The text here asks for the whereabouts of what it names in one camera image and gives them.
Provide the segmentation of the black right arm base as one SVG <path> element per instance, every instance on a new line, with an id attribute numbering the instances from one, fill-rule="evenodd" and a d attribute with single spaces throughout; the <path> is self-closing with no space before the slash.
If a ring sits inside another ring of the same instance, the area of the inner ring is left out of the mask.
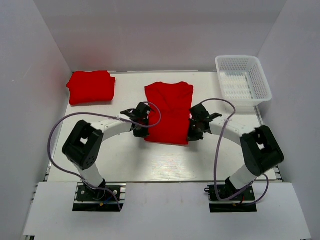
<path id="1" fill-rule="evenodd" d="M 223 201 L 226 201 L 227 198 L 235 194 L 237 195 L 234 198 L 230 199 L 231 201 L 254 201 L 256 199 L 252 185 L 249 185 L 245 190 L 231 190 L 231 188 L 228 187 L 226 184 L 218 184 L 217 190 L 219 197 Z M 214 184 L 207 185 L 207 187 L 204 188 L 204 192 L 208 194 L 209 200 L 213 202 L 219 201 L 219 199 L 216 196 Z"/>

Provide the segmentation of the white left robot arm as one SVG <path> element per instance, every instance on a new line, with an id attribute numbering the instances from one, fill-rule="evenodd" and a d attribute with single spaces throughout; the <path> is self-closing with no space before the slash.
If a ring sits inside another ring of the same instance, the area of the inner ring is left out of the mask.
<path id="1" fill-rule="evenodd" d="M 120 112 L 98 122 L 80 120 L 62 147 L 62 153 L 77 168 L 82 181 L 91 189 L 104 188 L 96 161 L 104 141 L 123 133 L 132 132 L 136 138 L 149 136 L 149 114 L 152 108 L 140 102 L 136 108 Z"/>

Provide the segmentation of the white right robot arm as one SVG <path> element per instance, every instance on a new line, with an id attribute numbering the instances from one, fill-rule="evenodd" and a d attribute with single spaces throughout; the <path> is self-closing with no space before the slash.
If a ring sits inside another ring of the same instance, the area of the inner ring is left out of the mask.
<path id="1" fill-rule="evenodd" d="M 268 126 L 252 128 L 233 122 L 230 118 L 223 119 L 220 113 L 210 114 L 201 103 L 189 111 L 189 142 L 202 140 L 205 133 L 219 136 L 214 160 L 216 165 L 222 138 L 241 147 L 244 165 L 225 180 L 225 190 L 231 194 L 244 189 L 284 161 L 284 154 Z"/>

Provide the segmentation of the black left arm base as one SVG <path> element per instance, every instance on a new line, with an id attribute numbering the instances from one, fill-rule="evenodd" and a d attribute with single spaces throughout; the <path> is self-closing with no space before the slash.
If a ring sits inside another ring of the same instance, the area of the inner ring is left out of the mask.
<path id="1" fill-rule="evenodd" d="M 112 193 L 107 190 L 92 189 L 85 184 L 77 186 L 75 200 L 78 202 L 104 202 L 110 198 L 111 201 L 115 202 L 115 198 L 120 199 L 121 186 L 120 185 L 106 185 Z"/>

